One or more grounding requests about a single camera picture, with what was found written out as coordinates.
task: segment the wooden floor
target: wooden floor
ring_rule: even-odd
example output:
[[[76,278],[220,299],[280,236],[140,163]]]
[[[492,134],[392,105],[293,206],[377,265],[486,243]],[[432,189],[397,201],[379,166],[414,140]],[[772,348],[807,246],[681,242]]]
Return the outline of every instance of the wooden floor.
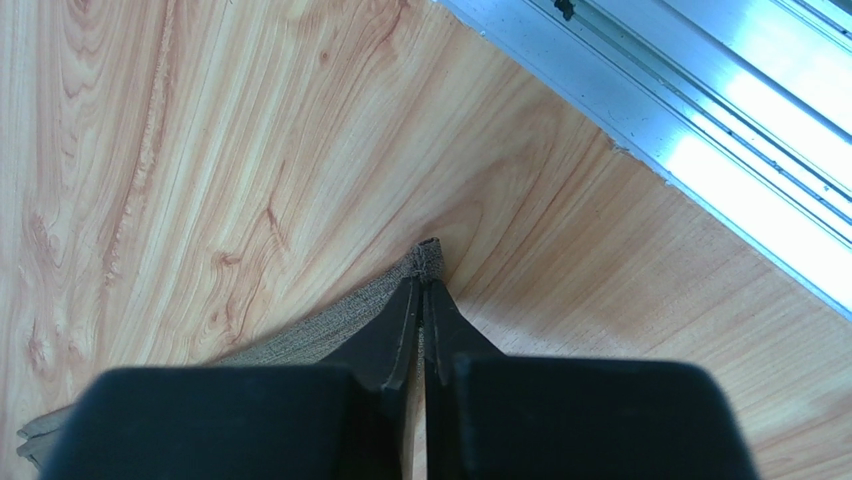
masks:
[[[696,362],[766,478],[849,478],[852,324],[440,5],[0,22],[0,478],[99,372],[244,345],[433,235],[500,347]]]

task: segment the black object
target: black object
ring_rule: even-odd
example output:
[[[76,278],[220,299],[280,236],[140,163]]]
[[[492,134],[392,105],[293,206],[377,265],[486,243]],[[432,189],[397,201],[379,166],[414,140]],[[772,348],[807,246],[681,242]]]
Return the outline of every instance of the black object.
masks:
[[[430,479],[757,478],[702,370],[506,356],[417,278],[315,365],[104,374],[42,478],[401,478],[420,329]]]
[[[571,20],[574,16],[574,4],[568,0],[554,0],[553,5],[562,12],[562,18]]]

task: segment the metal threshold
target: metal threshold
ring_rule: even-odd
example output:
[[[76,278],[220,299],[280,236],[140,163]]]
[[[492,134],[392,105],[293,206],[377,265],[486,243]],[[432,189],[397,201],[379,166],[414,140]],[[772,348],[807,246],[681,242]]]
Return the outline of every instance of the metal threshold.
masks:
[[[852,16],[839,3],[441,1],[852,320]]]

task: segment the black plastic part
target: black plastic part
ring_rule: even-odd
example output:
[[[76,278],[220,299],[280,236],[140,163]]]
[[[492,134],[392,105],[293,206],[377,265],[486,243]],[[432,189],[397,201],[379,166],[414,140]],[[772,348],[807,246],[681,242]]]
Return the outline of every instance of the black plastic part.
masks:
[[[431,480],[757,478],[702,370],[507,357],[416,278],[316,365],[104,374],[42,478],[402,478],[418,327]]]
[[[571,20],[574,16],[574,4],[569,0],[554,0],[553,5],[562,12],[562,18]]]
[[[455,359],[460,354],[502,357],[503,353],[462,316],[443,282],[424,288],[423,329],[428,477],[462,478]]]
[[[757,479],[719,388],[684,364],[459,358],[464,478]]]
[[[373,408],[390,422],[398,458],[402,458],[409,395],[409,372],[417,361],[421,321],[418,278],[404,278],[382,311],[320,364],[348,368],[374,394]]]

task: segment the gray cloth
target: gray cloth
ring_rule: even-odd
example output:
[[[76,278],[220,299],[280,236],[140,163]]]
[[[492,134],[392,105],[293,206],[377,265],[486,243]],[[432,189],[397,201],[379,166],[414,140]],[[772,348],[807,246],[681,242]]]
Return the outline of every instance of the gray cloth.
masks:
[[[421,242],[383,274],[322,312],[210,365],[237,367],[316,362],[378,315],[400,280],[413,276],[424,282],[436,280],[441,278],[443,271],[444,257],[438,239]],[[72,407],[48,413],[24,425],[18,435],[27,441],[18,447],[18,455],[40,468],[59,438]]]

